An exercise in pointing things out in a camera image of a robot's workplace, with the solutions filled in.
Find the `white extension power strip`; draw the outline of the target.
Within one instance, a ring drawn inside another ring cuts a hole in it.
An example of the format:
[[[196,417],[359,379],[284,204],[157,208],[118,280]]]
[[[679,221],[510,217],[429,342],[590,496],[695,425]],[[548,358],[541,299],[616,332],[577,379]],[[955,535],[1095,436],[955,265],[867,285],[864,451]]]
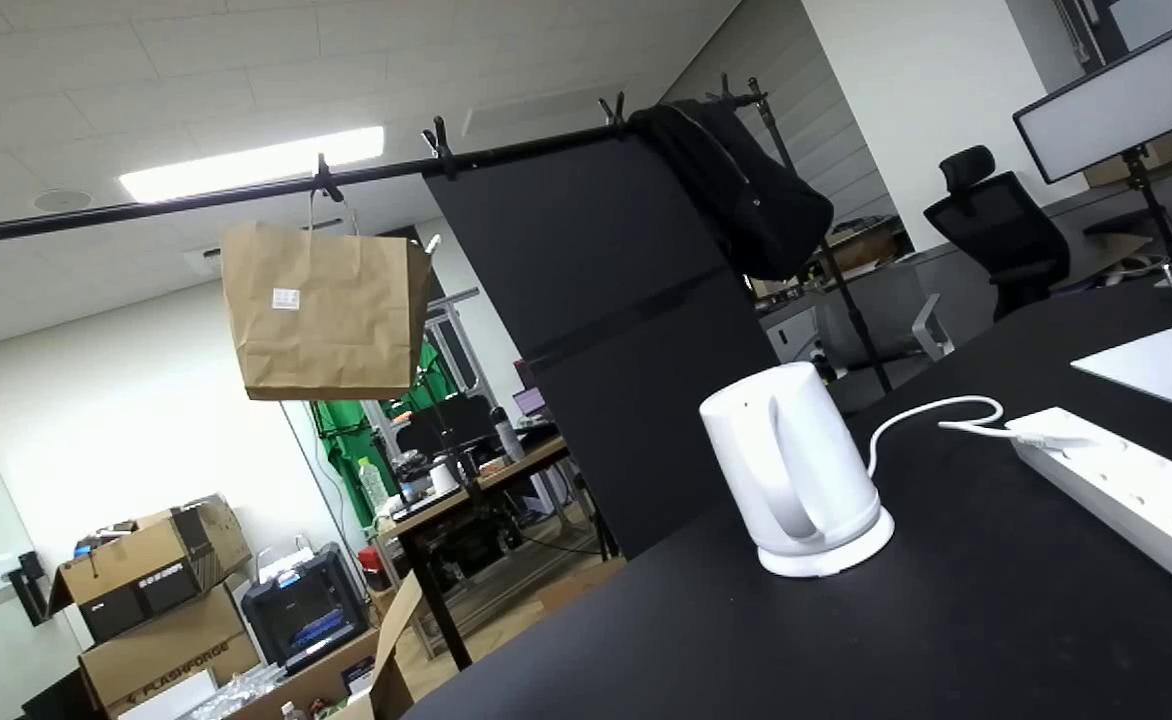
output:
[[[1008,425],[1014,451],[1172,577],[1172,461],[1069,409]]]

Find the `black backdrop cloth panel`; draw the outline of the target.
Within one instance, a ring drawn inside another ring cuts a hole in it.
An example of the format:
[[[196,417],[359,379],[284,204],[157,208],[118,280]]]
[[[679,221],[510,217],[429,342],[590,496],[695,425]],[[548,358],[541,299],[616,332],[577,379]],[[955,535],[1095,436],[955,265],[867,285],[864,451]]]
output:
[[[429,179],[624,556],[716,501],[700,400],[778,358],[716,227],[641,140]]]

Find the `black hanging bag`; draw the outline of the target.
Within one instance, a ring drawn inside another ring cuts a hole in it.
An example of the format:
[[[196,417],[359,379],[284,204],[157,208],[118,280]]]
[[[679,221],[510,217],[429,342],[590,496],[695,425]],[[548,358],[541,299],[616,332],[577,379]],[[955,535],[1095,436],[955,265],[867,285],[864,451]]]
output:
[[[671,166],[724,232],[736,270],[800,274],[834,227],[834,200],[774,158],[727,102],[654,102],[628,129]]]

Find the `wooden desk black legs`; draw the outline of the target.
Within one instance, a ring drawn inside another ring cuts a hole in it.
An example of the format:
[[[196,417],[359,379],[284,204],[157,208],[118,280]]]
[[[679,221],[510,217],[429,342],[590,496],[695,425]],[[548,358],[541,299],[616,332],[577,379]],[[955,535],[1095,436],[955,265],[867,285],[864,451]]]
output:
[[[551,436],[551,439],[527,446],[522,461],[503,461],[502,466],[485,466],[469,485],[460,485],[456,490],[443,490],[443,496],[429,501],[424,509],[408,509],[403,516],[395,516],[381,526],[381,535],[402,539],[402,549],[422,578],[424,609],[431,613],[438,630],[443,639],[443,650],[454,654],[456,668],[469,668],[471,650],[469,650],[463,630],[460,630],[460,623],[449,609],[449,595],[439,588],[439,563],[431,558],[429,535],[443,523],[456,523],[456,518],[488,518],[498,513],[498,490],[503,485],[527,481],[570,456],[571,456],[570,439]]]

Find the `green cloth backdrop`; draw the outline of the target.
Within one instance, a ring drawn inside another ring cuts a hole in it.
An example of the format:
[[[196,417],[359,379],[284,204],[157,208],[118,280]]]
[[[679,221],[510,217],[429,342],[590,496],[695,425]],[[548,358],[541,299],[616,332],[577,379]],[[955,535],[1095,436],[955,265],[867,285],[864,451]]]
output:
[[[381,400],[381,413],[384,417],[424,413],[454,394],[456,394],[456,375],[443,351],[438,347],[438,341],[424,341],[413,389],[403,394]],[[374,429],[359,400],[313,400],[308,413],[317,421],[317,436],[326,442],[330,466],[339,474],[339,488],[354,501],[357,518],[374,526],[375,501],[359,466],[374,465],[381,481],[391,481],[390,446],[381,430]]]

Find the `white electric kettle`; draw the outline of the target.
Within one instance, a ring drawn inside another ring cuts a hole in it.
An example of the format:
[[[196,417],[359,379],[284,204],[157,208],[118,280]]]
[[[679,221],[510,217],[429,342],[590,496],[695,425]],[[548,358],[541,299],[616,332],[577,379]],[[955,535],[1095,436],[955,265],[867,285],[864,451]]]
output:
[[[766,570],[839,577],[887,549],[896,518],[808,358],[713,391],[700,425]]]

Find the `brown paper bag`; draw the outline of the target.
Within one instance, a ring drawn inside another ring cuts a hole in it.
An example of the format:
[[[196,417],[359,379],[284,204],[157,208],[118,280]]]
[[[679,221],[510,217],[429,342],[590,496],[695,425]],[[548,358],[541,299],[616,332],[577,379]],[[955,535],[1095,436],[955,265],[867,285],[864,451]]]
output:
[[[408,236],[229,227],[222,280],[254,400],[381,400],[413,389],[429,256]]]

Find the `black horizontal backdrop pole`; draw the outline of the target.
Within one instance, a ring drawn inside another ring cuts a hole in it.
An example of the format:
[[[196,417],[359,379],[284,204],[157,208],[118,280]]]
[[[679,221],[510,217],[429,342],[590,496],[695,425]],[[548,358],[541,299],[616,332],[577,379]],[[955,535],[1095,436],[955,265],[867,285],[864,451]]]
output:
[[[534,158],[598,140],[620,140],[628,137],[641,118],[641,111],[624,109],[624,92],[612,98],[598,98],[603,111],[602,129],[580,129],[580,132],[560,132],[560,137],[541,137],[541,140],[522,140],[522,143],[498,143],[498,149],[476,149],[476,150],[456,150],[449,143],[449,125],[443,114],[431,114],[424,132],[429,156],[424,158],[402,158],[402,163],[354,163],[354,166],[332,166],[330,158],[313,158],[308,170],[297,179],[257,179],[244,187],[222,187],[222,190],[196,190],[183,200],[129,200],[129,204],[96,204],[96,208],[78,208],[78,213],[52,213],[52,217],[15,217],[0,221],[0,243],[3,238],[26,238],[26,236],[52,236],[52,232],[81,232],[81,227],[100,227],[100,224],[133,224],[133,221],[151,221],[151,217],[178,217],[178,213],[208,213],[208,208],[229,208],[229,204],[257,204],[257,200],[278,200],[278,194],[332,194],[338,204],[348,194],[354,185],[381,185],[381,179],[402,179],[402,176],[460,176],[491,163],[512,163],[512,158]]]

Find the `black crate bin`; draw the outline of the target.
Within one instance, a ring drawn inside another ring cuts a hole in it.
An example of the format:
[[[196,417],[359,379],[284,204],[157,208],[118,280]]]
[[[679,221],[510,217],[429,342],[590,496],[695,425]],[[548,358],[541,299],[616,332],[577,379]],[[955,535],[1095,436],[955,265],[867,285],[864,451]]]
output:
[[[254,584],[241,595],[241,613],[264,659],[284,670],[313,664],[320,650],[369,627],[338,543],[326,543],[280,577]]]

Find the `black office chair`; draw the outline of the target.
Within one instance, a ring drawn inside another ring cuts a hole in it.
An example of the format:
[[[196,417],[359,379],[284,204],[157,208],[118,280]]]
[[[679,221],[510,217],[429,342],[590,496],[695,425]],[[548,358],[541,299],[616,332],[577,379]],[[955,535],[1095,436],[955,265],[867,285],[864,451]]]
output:
[[[942,176],[947,194],[925,221],[989,270],[996,311],[1008,317],[1049,299],[1069,274],[1071,253],[1021,176],[999,170],[989,143],[945,156]]]

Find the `upper cardboard box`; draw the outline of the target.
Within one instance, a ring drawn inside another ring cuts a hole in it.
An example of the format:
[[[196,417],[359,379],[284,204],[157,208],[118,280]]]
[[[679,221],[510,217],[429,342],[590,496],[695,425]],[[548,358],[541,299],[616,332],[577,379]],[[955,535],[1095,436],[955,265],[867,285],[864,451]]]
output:
[[[254,558],[223,496],[129,518],[52,570],[52,609],[78,609],[94,639],[157,618]]]

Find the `cardboard box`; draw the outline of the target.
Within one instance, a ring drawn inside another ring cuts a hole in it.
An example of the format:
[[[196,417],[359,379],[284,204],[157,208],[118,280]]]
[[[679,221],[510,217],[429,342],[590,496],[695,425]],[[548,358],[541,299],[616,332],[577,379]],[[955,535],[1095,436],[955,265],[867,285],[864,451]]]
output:
[[[254,558],[223,496],[129,518],[52,570],[52,609],[78,609],[94,639],[157,618]]]
[[[100,706],[121,710],[183,681],[208,670],[229,681],[262,664],[262,650],[235,613],[229,588],[214,588],[126,634],[111,634],[81,654],[81,670]]]

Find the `lower cardboard box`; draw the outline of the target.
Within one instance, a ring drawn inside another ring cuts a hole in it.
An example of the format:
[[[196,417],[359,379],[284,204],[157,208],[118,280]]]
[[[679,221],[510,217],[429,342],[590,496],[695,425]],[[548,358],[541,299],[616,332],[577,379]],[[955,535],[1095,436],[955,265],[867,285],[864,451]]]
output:
[[[229,681],[262,664],[262,650],[235,613],[229,588],[214,588],[126,634],[111,634],[81,654],[81,670],[100,706],[121,710],[183,681],[208,670]]]

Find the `computer monitor on stand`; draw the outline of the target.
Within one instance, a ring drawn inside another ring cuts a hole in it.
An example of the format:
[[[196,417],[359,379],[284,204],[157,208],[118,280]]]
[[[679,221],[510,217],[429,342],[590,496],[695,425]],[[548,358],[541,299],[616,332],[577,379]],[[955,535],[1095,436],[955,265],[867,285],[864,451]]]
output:
[[[1119,62],[1092,70],[1060,92],[1026,102],[1014,114],[1037,170],[1060,185],[1103,158],[1125,158],[1157,238],[1172,261],[1170,208],[1141,149],[1172,132],[1172,30],[1135,49]]]

